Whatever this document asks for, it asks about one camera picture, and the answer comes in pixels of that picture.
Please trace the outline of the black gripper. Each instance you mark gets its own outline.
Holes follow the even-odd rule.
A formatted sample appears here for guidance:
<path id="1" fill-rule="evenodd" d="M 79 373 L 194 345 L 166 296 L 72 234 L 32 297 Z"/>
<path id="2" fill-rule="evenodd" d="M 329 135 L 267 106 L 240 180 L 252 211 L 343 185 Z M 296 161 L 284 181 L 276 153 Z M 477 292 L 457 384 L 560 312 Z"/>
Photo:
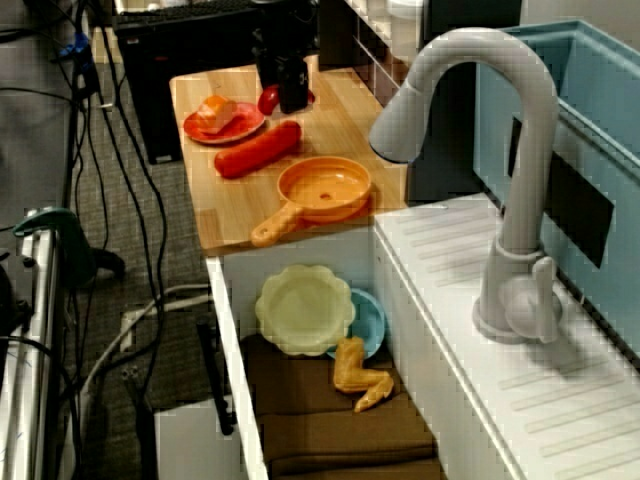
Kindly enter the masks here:
<path id="1" fill-rule="evenodd" d="M 287 32 L 269 34 L 256 29 L 253 37 L 253 54 L 262 89 L 279 85 L 283 113 L 303 110 L 308 104 L 308 68 L 302 59 L 307 54 L 306 45 Z"/>

